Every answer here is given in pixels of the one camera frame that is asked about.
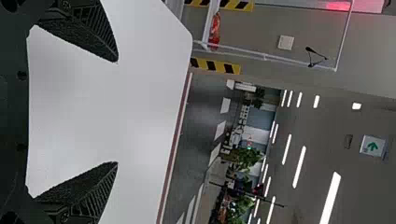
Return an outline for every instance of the ceiling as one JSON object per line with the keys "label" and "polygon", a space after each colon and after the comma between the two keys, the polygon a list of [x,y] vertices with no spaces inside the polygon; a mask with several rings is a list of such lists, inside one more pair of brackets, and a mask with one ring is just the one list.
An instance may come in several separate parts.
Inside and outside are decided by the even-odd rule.
{"label": "ceiling", "polygon": [[[352,99],[326,95],[320,96],[318,108],[314,109],[313,91],[305,91],[302,99],[299,108],[296,108],[297,97],[292,97],[290,107],[280,107],[276,112],[279,129],[267,159],[267,176],[272,177],[268,198],[276,196],[276,202],[287,207],[274,208],[271,223],[318,224],[333,172],[342,180],[330,224],[394,223],[396,155],[392,151],[396,146],[391,144],[394,141],[391,134],[396,132],[392,125],[396,113],[367,105],[363,105],[362,111],[352,111]],[[282,165],[289,134],[292,134],[289,153]],[[353,135],[350,148],[344,144],[347,134]],[[389,141],[386,159],[360,154],[365,134]],[[306,154],[294,189],[292,180],[303,146]],[[267,204],[260,205],[258,217],[267,219]],[[258,217],[251,224],[257,224]]]}
{"label": "ceiling", "polygon": [[[329,10],[349,10],[346,0],[255,0],[256,4],[285,7],[309,7]],[[354,11],[381,13],[384,0],[355,0]]]}

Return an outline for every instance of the ceiling light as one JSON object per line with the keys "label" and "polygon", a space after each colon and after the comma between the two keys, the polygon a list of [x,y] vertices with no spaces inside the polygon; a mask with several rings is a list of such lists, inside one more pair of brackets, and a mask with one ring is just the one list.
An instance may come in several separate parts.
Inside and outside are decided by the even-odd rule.
{"label": "ceiling light", "polygon": [[250,222],[251,222],[251,213],[250,213],[250,216],[248,216],[247,224],[250,224]]}
{"label": "ceiling light", "polygon": [[254,209],[254,217],[257,216],[257,211],[259,210],[259,205],[260,205],[260,199],[257,200],[257,202],[256,202],[256,208]]}
{"label": "ceiling light", "polygon": [[286,96],[288,94],[288,90],[283,91],[283,98],[282,98],[282,107],[285,105]]}
{"label": "ceiling light", "polygon": [[271,201],[270,211],[268,212],[267,224],[270,224],[270,222],[271,222],[271,216],[272,216],[272,213],[274,211],[274,203],[275,203],[275,201],[276,201],[276,197],[274,196],[273,200]]}
{"label": "ceiling light", "polygon": [[265,177],[267,177],[267,172],[268,172],[268,164],[265,166],[264,175],[262,176],[262,183],[265,182]]}
{"label": "ceiling light", "polygon": [[315,102],[314,102],[314,108],[318,108],[319,100],[320,100],[320,96],[319,96],[319,95],[316,95],[316,96],[315,96]]}
{"label": "ceiling light", "polygon": [[303,166],[304,157],[305,157],[306,147],[303,147],[300,154],[300,159],[298,160],[296,174],[294,175],[293,180],[293,188],[297,188],[298,179],[300,178],[301,167]]}
{"label": "ceiling light", "polygon": [[288,107],[290,107],[291,99],[293,98],[293,91],[290,91],[289,100],[288,100]]}
{"label": "ceiling light", "polygon": [[298,99],[297,99],[297,108],[300,107],[301,104],[301,100],[303,99],[303,93],[300,92],[300,94],[298,94]]}
{"label": "ceiling light", "polygon": [[275,121],[273,121],[273,126],[271,127],[270,138],[272,138],[272,134],[274,133]]}
{"label": "ceiling light", "polygon": [[328,2],[326,3],[326,9],[336,11],[349,11],[350,3],[342,1]]}
{"label": "ceiling light", "polygon": [[285,165],[286,158],[288,157],[288,152],[289,152],[289,147],[290,147],[290,141],[291,141],[291,133],[289,134],[288,142],[286,143],[286,147],[285,147],[285,152],[283,153],[282,165]]}
{"label": "ceiling light", "polygon": [[352,109],[353,110],[360,110],[361,109],[361,104],[360,103],[353,103]]}
{"label": "ceiling light", "polygon": [[268,195],[268,190],[270,189],[270,185],[271,185],[271,176],[268,177],[268,183],[267,183],[267,188],[265,188],[264,198],[266,198]]}
{"label": "ceiling light", "polygon": [[262,162],[262,171],[264,170],[265,162],[267,161],[267,157],[264,156],[264,161]]}
{"label": "ceiling light", "polygon": [[279,124],[277,124],[276,126],[275,126],[275,132],[274,132],[274,138],[273,138],[273,144],[275,143],[275,140],[276,140],[276,135],[277,135],[277,129],[279,128]]}
{"label": "ceiling light", "polygon": [[334,172],[332,174],[332,183],[330,184],[329,193],[324,204],[323,213],[319,224],[328,224],[330,215],[332,214],[332,207],[334,206],[335,197],[337,196],[338,187],[340,186],[341,176]]}

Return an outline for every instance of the black metal structure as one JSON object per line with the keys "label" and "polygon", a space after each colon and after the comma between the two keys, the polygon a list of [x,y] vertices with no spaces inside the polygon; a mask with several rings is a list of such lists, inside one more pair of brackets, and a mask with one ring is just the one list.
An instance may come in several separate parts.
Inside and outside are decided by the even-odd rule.
{"label": "black metal structure", "polygon": [[105,211],[118,164],[107,162],[35,198],[54,224],[97,224]]}
{"label": "black metal structure", "polygon": [[[63,13],[63,19],[53,14],[56,7],[63,6],[72,10],[83,6],[84,3],[95,5],[97,9],[95,15],[99,16],[89,21],[99,24],[101,27],[99,30],[95,27],[90,28],[91,26],[87,26],[87,23],[80,23],[77,26],[77,14],[74,12]],[[58,23],[59,27],[48,26],[51,16],[53,16],[51,20],[64,21]],[[25,185],[29,144],[29,69],[26,37],[37,23],[60,38],[111,62],[118,59],[117,46],[111,28],[98,1],[0,0],[0,27],[2,29],[0,41],[0,170],[2,171],[0,175],[0,224],[53,223],[41,206],[30,196]]]}

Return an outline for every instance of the white wall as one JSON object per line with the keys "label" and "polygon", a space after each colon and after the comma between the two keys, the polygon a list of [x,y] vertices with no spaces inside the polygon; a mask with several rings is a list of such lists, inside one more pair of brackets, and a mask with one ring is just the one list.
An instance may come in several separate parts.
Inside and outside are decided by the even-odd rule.
{"label": "white wall", "polygon": [[118,161],[102,224],[155,223],[191,36],[161,1],[104,0],[117,39],[108,63],[34,28],[27,186],[36,196]]}
{"label": "white wall", "polygon": [[[183,23],[195,39],[202,35],[203,9],[185,7]],[[305,8],[255,6],[251,13],[221,11],[221,44],[308,62],[306,46],[334,58],[346,13]],[[294,36],[293,51],[277,49],[280,35]],[[194,52],[196,57],[238,63],[247,82],[279,89],[299,86],[327,91],[353,91],[396,99],[394,57],[396,18],[353,13],[337,73],[241,57]]]}
{"label": "white wall", "polygon": [[262,129],[257,129],[249,126],[244,127],[242,139],[252,141],[262,145],[267,145],[270,132]]}
{"label": "white wall", "polygon": [[257,177],[260,177],[260,174],[262,173],[262,162],[256,162],[254,166],[250,167],[250,175],[254,175]]}

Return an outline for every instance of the white square panel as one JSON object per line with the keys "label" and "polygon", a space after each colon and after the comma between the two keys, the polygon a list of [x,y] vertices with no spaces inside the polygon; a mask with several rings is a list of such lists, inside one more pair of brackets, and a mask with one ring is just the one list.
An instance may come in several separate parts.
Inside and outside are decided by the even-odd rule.
{"label": "white square panel", "polygon": [[230,103],[231,100],[228,98],[223,98],[222,104],[221,104],[221,110],[220,110],[220,114],[224,114],[227,113],[230,109]]}
{"label": "white square panel", "polygon": [[364,135],[361,143],[361,154],[382,157],[386,142],[384,139]]}
{"label": "white square panel", "polygon": [[293,48],[293,43],[294,43],[293,36],[282,35],[279,38],[279,43],[278,43],[277,47],[279,49],[291,50]]}
{"label": "white square panel", "polygon": [[216,141],[216,139],[218,139],[222,134],[224,134],[225,123],[226,121],[224,120],[222,123],[218,125],[218,128],[216,129],[214,141]]}

